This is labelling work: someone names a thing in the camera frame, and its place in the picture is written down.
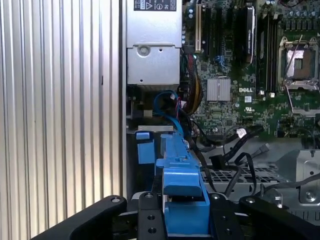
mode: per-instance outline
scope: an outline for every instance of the warning label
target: warning label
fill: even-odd
[[[177,11],[177,0],[134,0],[134,11]]]

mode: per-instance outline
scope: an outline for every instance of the ventilation grille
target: ventilation grille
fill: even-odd
[[[281,179],[277,175],[277,167],[271,165],[270,167],[257,167],[255,168],[255,174],[259,177],[261,183],[280,183]],[[222,171],[216,170],[211,171],[211,177],[214,183],[228,183],[232,177],[235,175],[235,171]],[[203,175],[203,180],[205,183],[208,182],[207,177]],[[238,183],[252,183],[252,176],[248,168],[242,169],[242,174]]]
[[[320,221],[320,211],[291,210],[289,213],[309,222]]]

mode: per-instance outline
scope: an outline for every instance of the black cable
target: black cable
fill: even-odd
[[[216,146],[223,146],[223,145],[226,145],[228,143],[231,143],[232,141],[236,140],[238,138],[238,135],[237,134],[234,134],[230,137],[228,137],[227,139],[223,139],[223,140],[213,140],[213,139],[210,139],[206,134],[205,132],[202,130],[202,128],[200,127],[200,125],[198,123],[196,123],[194,120],[191,120],[191,122],[193,122],[197,128],[199,129],[201,135],[205,138],[205,140],[211,144],[211,145],[216,145]]]
[[[226,197],[228,198],[232,192],[232,189],[235,187],[237,181],[239,180],[241,173],[242,173],[242,168],[239,166],[228,166],[227,170],[231,170],[231,171],[236,171],[235,175],[232,177],[232,179],[230,180],[228,186],[226,187],[225,191],[224,191],[224,195],[226,195]]]
[[[251,196],[255,195],[257,191],[257,177],[256,177],[256,171],[255,171],[255,166],[254,166],[254,161],[252,160],[252,157],[249,153],[247,152],[242,152],[235,160],[234,164],[237,166],[245,165],[248,164],[249,170],[252,176],[252,182],[253,182],[253,191]]]
[[[257,136],[259,133],[263,132],[264,128],[262,126],[253,126],[251,128],[251,131],[248,132],[246,135],[244,135],[230,150],[228,153],[226,153],[223,157],[225,159],[225,162],[227,163],[230,161],[240,150],[240,148],[249,140],[252,139],[253,137]]]
[[[181,108],[179,108],[179,113],[186,119],[186,123],[187,123],[187,127],[188,127],[188,130],[190,131],[189,134],[191,134],[191,131],[192,131],[192,122],[188,116],[188,114]]]
[[[214,186],[214,182],[212,181],[211,173],[209,171],[208,164],[206,162],[205,157],[200,152],[199,148],[197,147],[196,143],[194,142],[194,140],[191,137],[186,137],[185,139],[189,142],[190,149],[194,151],[195,155],[199,159],[199,161],[200,161],[200,163],[201,163],[201,165],[203,167],[202,169],[204,170],[204,174],[206,176],[206,179],[207,179],[210,187],[212,188],[212,190],[214,192],[217,192],[217,190],[216,190],[216,188]]]
[[[295,181],[295,182],[281,182],[281,183],[277,183],[274,185],[270,185],[267,186],[266,188],[264,188],[263,193],[266,194],[267,191],[269,191],[270,189],[295,189],[295,188],[299,188],[303,185],[306,185],[310,182],[313,181],[317,181],[320,180],[320,173],[316,174],[316,175],[312,175],[308,178],[306,178],[305,180],[302,181]],[[259,196],[261,193],[260,191],[256,193],[256,196]]]
[[[315,135],[310,130],[303,128],[303,127],[295,127],[293,129],[291,129],[290,131],[288,131],[287,134],[290,134],[290,133],[296,132],[296,131],[302,131],[302,132],[308,133],[310,135],[310,137],[312,138],[312,143],[313,143],[312,147],[313,147],[313,149],[316,149],[316,147],[317,147],[316,138],[315,138]]]
[[[298,6],[299,4],[302,4],[303,2],[305,2],[306,0],[299,0],[299,2],[298,3],[296,3],[296,4],[294,4],[294,5],[288,5],[287,3],[285,3],[283,0],[280,0],[280,3],[281,3],[281,5],[282,6],[285,6],[285,7],[287,7],[287,8],[293,8],[293,7],[295,7],[295,6]]]
[[[247,132],[248,132],[248,130],[245,128],[245,127],[243,127],[243,126],[239,126],[239,125],[236,125],[236,126],[232,126],[232,127],[230,127],[226,132],[225,132],[225,134],[223,135],[223,141],[225,141],[226,140],[226,138],[227,138],[227,136],[228,136],[228,134],[232,131],[232,130],[236,130],[236,129],[245,129]],[[223,154],[225,155],[226,154],[226,144],[223,144],[222,145],[222,150],[223,150]]]

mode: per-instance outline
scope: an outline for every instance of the ribbed metal surface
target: ribbed metal surface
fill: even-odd
[[[119,1],[0,1],[0,239],[121,194]]]
[[[231,80],[228,77],[215,77],[207,80],[206,100],[209,102],[230,101]]]

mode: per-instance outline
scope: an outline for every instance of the ram slot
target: ram slot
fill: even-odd
[[[271,44],[271,75],[270,75],[270,86],[269,92],[275,94],[277,91],[277,68],[278,68],[278,21],[272,20],[271,22],[271,32],[272,32],[272,44]]]
[[[264,96],[267,91],[267,77],[268,77],[268,34],[269,34],[269,15],[258,21],[257,31],[257,78],[256,78],[256,91],[259,95]]]
[[[268,16],[268,59],[267,59],[267,77],[266,77],[266,83],[267,83],[267,92],[270,94],[274,94],[276,92],[276,83],[277,78],[275,77],[276,67],[277,67],[277,24],[272,19],[272,17]]]
[[[259,24],[256,90],[275,96],[277,89],[278,21],[268,14]]]

